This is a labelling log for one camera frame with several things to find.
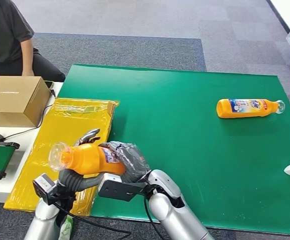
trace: black cable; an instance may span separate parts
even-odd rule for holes
[[[44,110],[42,111],[42,120],[40,121],[40,123],[38,126],[33,127],[33,128],[31,128],[31,129],[28,129],[28,130],[25,130],[25,131],[21,131],[21,132],[17,132],[17,133],[11,134],[11,135],[9,135],[9,136],[6,136],[6,137],[2,138],[1,141],[5,141],[6,139],[9,139],[9,138],[11,138],[11,137],[14,137],[14,136],[16,136],[16,135],[24,134],[24,133],[27,133],[27,132],[30,132],[30,131],[32,131],[32,130],[34,130],[34,129],[39,128],[40,126],[42,126],[42,123],[43,122],[43,118],[44,118],[44,115],[45,114],[46,109],[49,108],[49,107],[51,107],[51,106],[53,106],[53,104],[51,104],[51,105],[48,105],[48,106],[45,106],[44,108]]]
[[[147,208],[147,201],[146,197],[143,197],[143,206],[145,207],[146,214],[147,214],[148,219],[150,219],[150,222],[153,225],[153,227],[155,229],[155,231],[162,240],[165,240],[165,238],[157,229],[157,227],[155,225],[155,223],[152,220],[152,217],[150,215],[149,209]]]
[[[113,228],[113,227],[109,227],[109,226],[103,226],[103,225],[100,225],[100,224],[98,224],[98,223],[94,223],[94,222],[92,222],[92,221],[88,221],[88,220],[85,220],[82,217],[80,217],[80,216],[76,216],[76,215],[74,215],[73,213],[70,213],[69,211],[67,211],[65,209],[63,209],[63,207],[60,206],[59,204],[57,203],[54,203],[54,205],[55,205],[57,209],[60,210],[60,211],[63,211],[67,215],[70,215],[73,218],[76,218],[76,219],[78,219],[78,220],[80,220],[80,221],[82,221],[85,224],[90,224],[90,225],[92,225],[92,226],[95,226],[95,227],[98,227],[98,228],[101,228],[101,229],[107,229],[107,230],[110,230],[110,231],[113,231],[113,232],[118,232],[118,233],[123,233],[123,234],[126,234],[125,236],[122,236],[122,237],[120,237],[119,238],[118,240],[122,240],[122,239],[125,239],[127,237],[129,237],[131,234],[132,234],[131,231],[125,231],[125,230],[120,230],[120,229],[116,229],[116,228]]]

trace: black device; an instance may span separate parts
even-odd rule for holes
[[[48,89],[52,89],[54,85],[54,81],[44,81]]]

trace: brown box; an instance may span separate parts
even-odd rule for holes
[[[0,127],[37,127],[50,95],[40,76],[0,76]]]

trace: dark t-shirt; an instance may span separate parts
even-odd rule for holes
[[[31,39],[34,31],[11,0],[0,0],[0,63],[22,56],[20,42]]]

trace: plastic bottle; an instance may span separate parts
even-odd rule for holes
[[[66,220],[61,225],[58,240],[70,240],[72,229],[73,228],[73,219],[67,215]]]
[[[223,119],[264,117],[271,113],[282,114],[285,104],[282,100],[267,99],[221,99],[217,103],[218,117]]]
[[[122,175],[125,170],[124,165],[110,149],[92,143],[79,146],[56,143],[51,148],[48,163],[55,172],[66,168],[81,175],[101,172]]]

